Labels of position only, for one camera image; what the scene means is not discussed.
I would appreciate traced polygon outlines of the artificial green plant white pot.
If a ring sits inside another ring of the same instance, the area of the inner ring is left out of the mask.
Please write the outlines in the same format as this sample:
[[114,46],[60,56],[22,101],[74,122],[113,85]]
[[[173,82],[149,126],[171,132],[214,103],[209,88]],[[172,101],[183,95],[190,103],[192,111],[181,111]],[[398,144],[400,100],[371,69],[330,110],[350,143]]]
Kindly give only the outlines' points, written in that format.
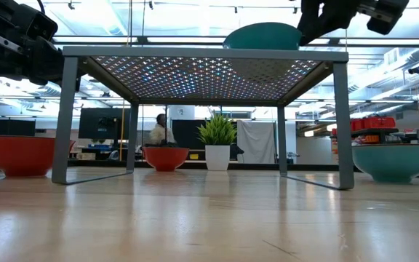
[[209,171],[226,171],[230,162],[230,145],[236,140],[231,120],[215,111],[209,121],[201,124],[198,139],[205,145],[205,161]]

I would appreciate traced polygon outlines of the grey perforated metal shelf riser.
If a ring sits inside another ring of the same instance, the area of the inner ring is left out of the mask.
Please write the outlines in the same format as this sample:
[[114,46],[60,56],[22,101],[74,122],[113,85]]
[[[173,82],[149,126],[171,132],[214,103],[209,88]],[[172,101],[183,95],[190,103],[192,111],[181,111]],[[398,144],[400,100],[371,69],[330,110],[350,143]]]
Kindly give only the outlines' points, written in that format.
[[134,143],[137,137],[137,114],[141,104],[177,105],[175,98],[149,99],[136,98],[108,70],[102,68],[93,58],[106,57],[182,57],[182,58],[224,58],[242,60],[315,60],[318,66],[312,69],[282,98],[273,102],[262,100],[211,100],[190,99],[187,104],[219,105],[219,106],[275,106],[278,117],[278,134],[280,149],[280,175],[287,177],[287,150],[284,108],[290,102],[314,87],[329,75],[334,76],[335,111],[338,126],[338,166],[339,184],[337,190],[351,190],[354,187],[354,162],[351,147],[350,113],[348,104],[348,53],[320,51],[282,51],[261,49],[198,49],[198,48],[155,48],[155,47],[95,47],[95,46],[65,46],[63,48],[64,66],[60,95],[60,108],[57,118],[55,151],[52,168],[52,182],[69,186],[67,179],[68,147],[70,144],[71,125],[73,117],[73,101],[76,88],[77,71],[82,69],[114,92],[128,99],[131,104],[129,115],[129,141]]

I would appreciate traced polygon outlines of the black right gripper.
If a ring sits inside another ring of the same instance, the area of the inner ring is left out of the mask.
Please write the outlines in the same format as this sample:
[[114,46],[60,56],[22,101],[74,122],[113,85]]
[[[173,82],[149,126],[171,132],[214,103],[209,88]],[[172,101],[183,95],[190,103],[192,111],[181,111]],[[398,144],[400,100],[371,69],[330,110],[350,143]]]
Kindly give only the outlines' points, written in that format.
[[[347,29],[358,12],[370,17],[367,29],[387,35],[394,28],[410,0],[301,0],[297,29],[300,46],[337,29]],[[319,15],[319,6],[323,5]]]

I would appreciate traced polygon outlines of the person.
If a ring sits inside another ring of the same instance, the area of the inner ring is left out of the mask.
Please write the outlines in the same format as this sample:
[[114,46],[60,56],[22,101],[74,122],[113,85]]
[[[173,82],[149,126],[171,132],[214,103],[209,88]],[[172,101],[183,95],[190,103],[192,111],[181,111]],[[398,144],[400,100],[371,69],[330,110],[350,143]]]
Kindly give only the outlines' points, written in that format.
[[159,114],[156,117],[155,127],[150,132],[150,142],[155,146],[176,144],[172,130],[167,126],[165,114]]

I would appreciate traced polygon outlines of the black aluminium table frame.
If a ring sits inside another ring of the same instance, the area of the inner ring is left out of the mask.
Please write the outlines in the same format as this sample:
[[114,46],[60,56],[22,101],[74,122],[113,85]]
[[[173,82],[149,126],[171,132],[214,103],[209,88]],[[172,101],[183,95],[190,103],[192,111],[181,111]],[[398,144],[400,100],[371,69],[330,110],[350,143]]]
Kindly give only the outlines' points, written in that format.
[[[126,162],[111,160],[78,160],[69,159],[69,167],[126,167]],[[180,169],[206,169],[204,162],[184,162]],[[239,164],[230,163],[229,170],[279,170],[278,164]],[[337,164],[288,164],[288,171],[315,171],[315,172],[336,172],[339,170]]]

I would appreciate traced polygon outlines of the black partition panel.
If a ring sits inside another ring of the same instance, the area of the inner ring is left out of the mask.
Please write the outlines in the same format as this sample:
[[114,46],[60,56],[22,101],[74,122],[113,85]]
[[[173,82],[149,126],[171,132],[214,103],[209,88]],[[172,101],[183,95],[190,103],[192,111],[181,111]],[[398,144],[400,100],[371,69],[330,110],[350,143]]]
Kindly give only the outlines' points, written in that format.
[[172,121],[172,132],[179,147],[203,150],[205,145],[199,139],[199,127],[205,125],[204,120]]

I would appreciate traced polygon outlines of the red bowl floral inside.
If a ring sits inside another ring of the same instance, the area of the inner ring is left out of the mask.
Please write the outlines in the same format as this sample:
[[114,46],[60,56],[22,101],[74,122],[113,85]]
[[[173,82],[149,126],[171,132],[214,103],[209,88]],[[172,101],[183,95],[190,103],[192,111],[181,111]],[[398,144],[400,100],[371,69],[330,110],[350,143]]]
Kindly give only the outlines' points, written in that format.
[[187,159],[188,148],[144,147],[147,163],[158,172],[173,172]]
[[46,176],[54,153],[54,138],[0,135],[0,170],[8,178]]

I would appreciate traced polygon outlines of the black shelving rack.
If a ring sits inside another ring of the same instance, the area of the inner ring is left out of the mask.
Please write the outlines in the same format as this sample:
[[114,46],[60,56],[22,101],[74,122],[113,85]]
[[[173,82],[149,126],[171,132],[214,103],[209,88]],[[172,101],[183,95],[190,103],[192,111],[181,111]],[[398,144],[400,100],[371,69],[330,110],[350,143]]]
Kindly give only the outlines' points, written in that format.
[[[362,136],[379,135],[380,142],[374,144],[364,144],[361,142]],[[377,144],[411,144],[418,143],[418,134],[416,132],[400,132],[398,129],[363,129],[351,132],[352,146],[358,145],[377,145]]]

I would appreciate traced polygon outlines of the black computer monitor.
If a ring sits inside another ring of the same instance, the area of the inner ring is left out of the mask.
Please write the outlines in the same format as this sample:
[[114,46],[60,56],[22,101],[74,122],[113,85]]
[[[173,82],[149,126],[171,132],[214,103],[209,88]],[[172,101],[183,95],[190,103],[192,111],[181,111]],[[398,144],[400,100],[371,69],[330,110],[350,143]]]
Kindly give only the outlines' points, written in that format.
[[128,108],[83,108],[79,120],[79,138],[129,139]]

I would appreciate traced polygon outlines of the white hanging cloth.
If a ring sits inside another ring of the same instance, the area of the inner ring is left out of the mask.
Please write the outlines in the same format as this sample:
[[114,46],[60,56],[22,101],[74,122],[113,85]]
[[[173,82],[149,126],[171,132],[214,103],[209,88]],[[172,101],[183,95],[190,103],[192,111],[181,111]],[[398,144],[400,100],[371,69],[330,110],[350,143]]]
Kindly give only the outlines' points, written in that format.
[[237,156],[242,164],[275,164],[276,142],[273,122],[237,122]]

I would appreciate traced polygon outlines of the teal bowl patterned inside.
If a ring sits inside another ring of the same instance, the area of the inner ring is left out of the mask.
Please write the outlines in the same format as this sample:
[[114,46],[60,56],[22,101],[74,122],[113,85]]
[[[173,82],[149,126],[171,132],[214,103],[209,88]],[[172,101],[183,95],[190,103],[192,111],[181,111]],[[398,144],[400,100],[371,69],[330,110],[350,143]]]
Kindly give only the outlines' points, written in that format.
[[230,33],[225,49],[298,50],[302,33],[285,23],[265,22],[246,25]]
[[419,176],[419,144],[352,147],[355,166],[380,183],[410,183]]

